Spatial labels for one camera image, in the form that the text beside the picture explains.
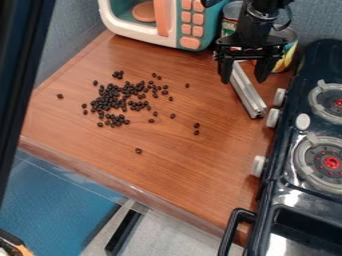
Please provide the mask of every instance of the stove knob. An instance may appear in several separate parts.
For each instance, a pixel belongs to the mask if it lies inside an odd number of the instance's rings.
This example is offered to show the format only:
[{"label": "stove knob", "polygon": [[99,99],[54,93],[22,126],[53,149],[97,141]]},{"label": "stove knob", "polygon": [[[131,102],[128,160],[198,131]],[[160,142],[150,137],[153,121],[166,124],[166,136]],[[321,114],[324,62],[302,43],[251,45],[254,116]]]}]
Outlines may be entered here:
[{"label": "stove knob", "polygon": [[281,107],[284,103],[286,90],[283,88],[278,88],[274,96],[273,105],[276,107]]},{"label": "stove knob", "polygon": [[257,178],[260,178],[265,162],[266,158],[264,156],[256,156],[252,164],[251,174]]},{"label": "stove knob", "polygon": [[275,128],[278,123],[279,115],[280,115],[279,109],[271,108],[270,113],[268,114],[268,117],[267,117],[267,122],[266,122],[267,127]]},{"label": "stove knob", "polygon": [[307,114],[301,113],[297,116],[296,127],[298,130],[305,131],[309,128],[311,119]]}]

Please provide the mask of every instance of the black toy stove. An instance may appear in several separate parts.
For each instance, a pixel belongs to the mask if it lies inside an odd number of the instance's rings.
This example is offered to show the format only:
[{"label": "black toy stove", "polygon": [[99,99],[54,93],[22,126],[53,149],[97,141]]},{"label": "black toy stove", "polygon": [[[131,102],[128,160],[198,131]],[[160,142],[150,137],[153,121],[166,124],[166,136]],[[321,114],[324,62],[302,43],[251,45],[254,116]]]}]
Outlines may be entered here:
[{"label": "black toy stove", "polygon": [[232,213],[220,256],[242,221],[252,225],[244,255],[342,255],[342,41],[305,49],[257,199],[257,213]]}]

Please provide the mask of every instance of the black frame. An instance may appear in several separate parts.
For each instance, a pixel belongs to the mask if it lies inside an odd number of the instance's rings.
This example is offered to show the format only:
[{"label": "black frame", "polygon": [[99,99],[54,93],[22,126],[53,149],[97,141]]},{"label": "black frame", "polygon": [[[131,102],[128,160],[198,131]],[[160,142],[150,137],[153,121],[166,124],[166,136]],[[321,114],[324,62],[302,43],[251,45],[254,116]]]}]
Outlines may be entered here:
[{"label": "black frame", "polygon": [[0,2],[0,205],[55,0]]}]

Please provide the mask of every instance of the gray wall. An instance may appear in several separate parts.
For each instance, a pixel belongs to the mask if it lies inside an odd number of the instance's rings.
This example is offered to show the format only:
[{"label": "gray wall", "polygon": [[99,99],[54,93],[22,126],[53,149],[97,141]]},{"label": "gray wall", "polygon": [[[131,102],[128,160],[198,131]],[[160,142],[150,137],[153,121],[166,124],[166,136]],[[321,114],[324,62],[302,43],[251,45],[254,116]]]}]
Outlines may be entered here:
[{"label": "gray wall", "polygon": [[98,9],[97,0],[56,0],[36,85],[105,29]]},{"label": "gray wall", "polygon": [[321,38],[342,39],[342,0],[295,0],[290,6],[291,27],[302,45]]}]

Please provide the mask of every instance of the toy microwave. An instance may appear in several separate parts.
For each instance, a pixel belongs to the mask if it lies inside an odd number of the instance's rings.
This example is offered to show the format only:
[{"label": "toy microwave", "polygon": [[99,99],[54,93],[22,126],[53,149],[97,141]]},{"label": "toy microwave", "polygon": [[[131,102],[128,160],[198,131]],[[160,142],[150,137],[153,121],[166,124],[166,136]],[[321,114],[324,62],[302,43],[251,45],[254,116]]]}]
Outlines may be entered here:
[{"label": "toy microwave", "polygon": [[192,51],[203,50],[212,42],[222,7],[228,2],[205,8],[201,0],[98,1],[102,21],[112,32]]}]

